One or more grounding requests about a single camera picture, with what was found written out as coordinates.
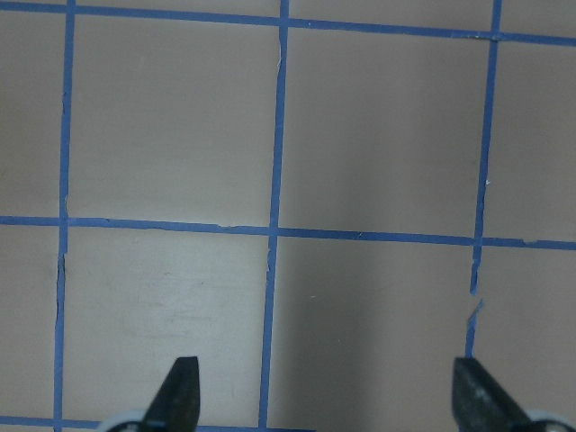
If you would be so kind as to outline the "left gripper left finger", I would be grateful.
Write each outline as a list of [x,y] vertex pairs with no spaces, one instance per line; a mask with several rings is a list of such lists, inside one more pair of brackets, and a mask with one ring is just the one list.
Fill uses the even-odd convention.
[[192,432],[199,417],[198,357],[178,357],[144,414],[142,430]]

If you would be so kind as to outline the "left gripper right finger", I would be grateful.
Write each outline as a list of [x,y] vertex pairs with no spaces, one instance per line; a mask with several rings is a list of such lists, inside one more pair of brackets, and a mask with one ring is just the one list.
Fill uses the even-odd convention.
[[473,357],[453,362],[452,414],[460,431],[517,431],[532,419]]

